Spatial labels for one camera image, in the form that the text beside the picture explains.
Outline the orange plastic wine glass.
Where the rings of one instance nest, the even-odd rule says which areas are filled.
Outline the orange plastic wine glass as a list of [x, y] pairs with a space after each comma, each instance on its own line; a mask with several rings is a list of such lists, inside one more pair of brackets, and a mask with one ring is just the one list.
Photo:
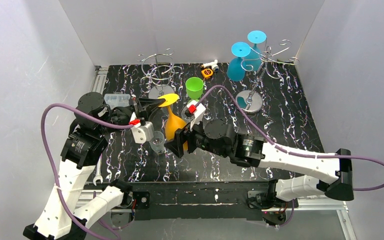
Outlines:
[[178, 129], [183, 129], [187, 125], [187, 123], [182, 118], [175, 115], [172, 111], [172, 105], [176, 103], [179, 98], [179, 95], [176, 93], [168, 93], [158, 97], [158, 99], [164, 100], [164, 102], [160, 104], [159, 107], [167, 108], [168, 111], [168, 119], [164, 126], [166, 144], [174, 140], [175, 132]]

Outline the blue plastic wine glass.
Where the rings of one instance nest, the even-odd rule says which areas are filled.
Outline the blue plastic wine glass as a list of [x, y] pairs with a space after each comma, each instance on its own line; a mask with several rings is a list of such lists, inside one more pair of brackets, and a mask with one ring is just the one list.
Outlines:
[[247, 39], [251, 47], [250, 53], [244, 59], [244, 69], [247, 72], [256, 72], [262, 64], [262, 51], [258, 45], [266, 43], [267, 35], [261, 30], [253, 30], [248, 33]]
[[243, 60], [251, 52], [250, 46], [246, 42], [236, 42], [231, 46], [231, 53], [235, 56], [228, 64], [227, 76], [233, 82], [239, 82], [245, 77], [245, 67]]

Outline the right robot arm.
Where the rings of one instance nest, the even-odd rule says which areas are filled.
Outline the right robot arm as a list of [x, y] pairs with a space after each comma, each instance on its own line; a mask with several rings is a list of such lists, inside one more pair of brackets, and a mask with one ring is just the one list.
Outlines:
[[289, 202], [299, 197], [324, 195], [338, 201], [352, 201], [353, 170], [350, 155], [305, 151], [278, 144], [270, 144], [263, 137], [237, 133], [231, 124], [221, 119], [203, 123], [188, 123], [178, 128], [164, 146], [178, 158], [184, 153], [201, 149], [229, 158], [242, 168], [275, 168], [299, 173], [299, 177], [269, 182], [264, 200]]

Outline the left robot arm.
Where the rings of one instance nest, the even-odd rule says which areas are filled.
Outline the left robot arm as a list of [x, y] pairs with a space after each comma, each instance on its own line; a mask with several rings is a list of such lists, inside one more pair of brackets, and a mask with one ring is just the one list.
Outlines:
[[134, 139], [142, 144], [152, 139], [150, 116], [161, 108], [163, 98], [130, 99], [130, 105], [111, 108], [99, 92], [80, 97], [73, 109], [75, 119], [56, 165], [50, 161], [54, 186], [40, 217], [25, 227], [23, 235], [30, 240], [83, 240], [91, 226], [114, 207], [127, 204], [132, 187], [114, 180], [101, 194], [77, 207], [85, 183], [98, 166], [108, 146], [105, 134], [131, 129]]

